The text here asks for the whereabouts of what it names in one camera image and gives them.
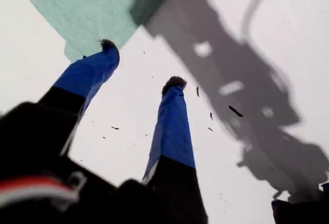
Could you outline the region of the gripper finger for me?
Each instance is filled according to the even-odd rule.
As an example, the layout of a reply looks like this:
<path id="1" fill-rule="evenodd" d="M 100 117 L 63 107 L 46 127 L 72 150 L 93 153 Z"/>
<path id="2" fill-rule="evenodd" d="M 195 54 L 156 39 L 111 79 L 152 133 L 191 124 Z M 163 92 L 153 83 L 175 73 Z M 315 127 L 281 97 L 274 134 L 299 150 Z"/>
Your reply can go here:
<path id="1" fill-rule="evenodd" d="M 171 223 L 207 223 L 184 99 L 186 84 L 183 78 L 173 76 L 162 88 L 143 184 L 171 212 Z"/>
<path id="2" fill-rule="evenodd" d="M 70 64 L 38 102 L 38 114 L 81 119 L 93 97 L 119 66 L 116 45 L 100 41 L 101 51 Z"/>

